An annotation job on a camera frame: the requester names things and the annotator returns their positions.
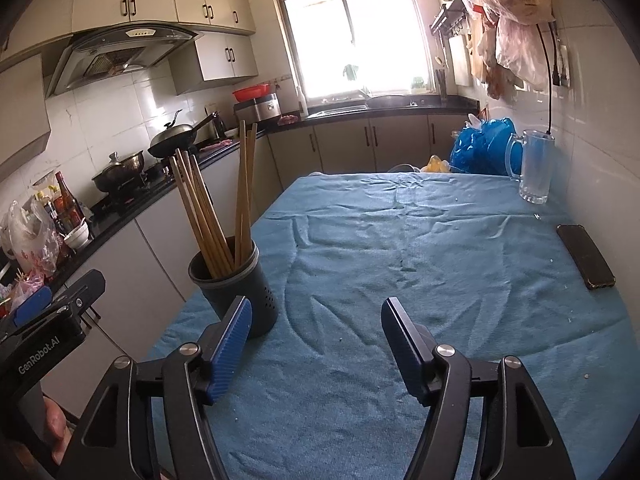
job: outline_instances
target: blue tablecloth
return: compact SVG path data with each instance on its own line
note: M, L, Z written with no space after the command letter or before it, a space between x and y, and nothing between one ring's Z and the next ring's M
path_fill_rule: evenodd
M596 479L640 412L640 360L615 289L588 292L556 235L553 199L524 202L503 177L312 175L253 228L280 304L208 408L231 479L402 479L427 409L406 392L380 326L397 296L466 356L519 356L548 403L578 480ZM216 316L200 293L149 358ZM475 399L457 478L469 478ZM170 454L154 405L161 462Z

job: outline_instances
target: white bowl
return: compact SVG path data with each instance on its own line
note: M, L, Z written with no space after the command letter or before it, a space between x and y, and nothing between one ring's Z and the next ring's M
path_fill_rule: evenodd
M67 236L65 236L65 244L67 244L70 248L72 248L75 251L83 248L88 243L89 243L89 226L86 224L85 220L83 220L78 227L76 227Z

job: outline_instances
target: blue gripper pad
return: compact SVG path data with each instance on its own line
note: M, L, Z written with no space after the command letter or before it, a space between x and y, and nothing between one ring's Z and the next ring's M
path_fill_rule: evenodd
M48 286L41 286L36 292L30 295L27 300L19 306L14 314L14 325L20 328L27 324L51 303L51 289Z
M424 363L388 301L382 305L380 321L407 391L422 403L429 394L422 373Z
M207 399L214 403L229 389L238 361L244 349L252 321L252 308L249 300L243 300L229 322L220 343L211 358L211 380L207 387Z

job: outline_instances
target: blue plastic bag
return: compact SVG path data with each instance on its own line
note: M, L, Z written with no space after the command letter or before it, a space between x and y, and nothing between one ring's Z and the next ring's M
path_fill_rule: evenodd
M516 128L510 118L482 121L481 130L471 126L464 128L453 146L449 163L464 173L507 176L504 152ZM522 146L514 145L511 152L511 169L522 169Z

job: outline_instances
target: metal screw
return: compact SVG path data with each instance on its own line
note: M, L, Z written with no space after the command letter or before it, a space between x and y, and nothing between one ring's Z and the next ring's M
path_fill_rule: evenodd
M198 345L196 343L185 343L180 347L180 353L182 355L194 355L198 351Z
M504 364L506 364L509 368L516 369L522 366L522 361L520 361L520 359L518 359L517 357L507 355L507 357L504 358Z
M441 356L451 357L456 353L456 349L451 345L438 345L438 347L436 348L436 352L438 352L438 354L440 354Z
M118 370L122 370L131 364L131 359L129 359L126 355L118 357L114 362L113 366L115 366Z

